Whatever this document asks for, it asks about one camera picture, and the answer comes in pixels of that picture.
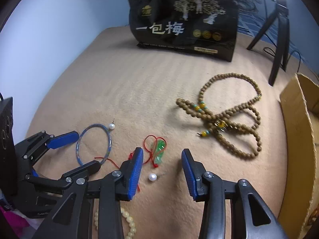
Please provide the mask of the cardboard box tray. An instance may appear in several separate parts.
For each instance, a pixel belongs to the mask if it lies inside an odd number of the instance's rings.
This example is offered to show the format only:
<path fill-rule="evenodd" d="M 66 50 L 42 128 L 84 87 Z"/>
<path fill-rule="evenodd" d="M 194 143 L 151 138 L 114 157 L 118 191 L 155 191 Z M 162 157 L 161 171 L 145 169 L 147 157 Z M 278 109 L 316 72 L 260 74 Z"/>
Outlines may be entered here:
<path fill-rule="evenodd" d="M 288 169 L 279 223 L 288 238 L 303 238 L 318 207 L 318 85 L 296 74 L 280 94 Z"/>

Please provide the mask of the white pearl earring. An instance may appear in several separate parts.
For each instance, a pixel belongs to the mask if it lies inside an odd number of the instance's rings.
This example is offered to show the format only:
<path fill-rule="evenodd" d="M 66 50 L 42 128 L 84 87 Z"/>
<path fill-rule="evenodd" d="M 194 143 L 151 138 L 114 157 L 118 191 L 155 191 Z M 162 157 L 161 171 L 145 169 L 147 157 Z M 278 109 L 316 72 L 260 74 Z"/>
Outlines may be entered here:
<path fill-rule="evenodd" d="M 115 120 L 113 120 L 113 121 L 109 124 L 109 129 L 110 129 L 110 130 L 114 130 L 114 129 L 115 129 Z"/>
<path fill-rule="evenodd" d="M 150 173 L 148 175 L 148 181 L 150 182 L 155 182 L 158 179 L 162 178 L 165 174 L 155 174 L 155 173 Z"/>

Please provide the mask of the black snack bag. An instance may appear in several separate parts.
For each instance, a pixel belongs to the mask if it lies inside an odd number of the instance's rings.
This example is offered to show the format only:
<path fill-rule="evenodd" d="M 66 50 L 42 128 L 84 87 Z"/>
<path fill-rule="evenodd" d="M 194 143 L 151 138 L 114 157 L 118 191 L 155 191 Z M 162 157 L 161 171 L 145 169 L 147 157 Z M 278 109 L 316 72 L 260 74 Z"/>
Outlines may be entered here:
<path fill-rule="evenodd" d="M 232 60 L 237 0 L 128 0 L 129 25 L 141 48 L 204 53 Z"/>

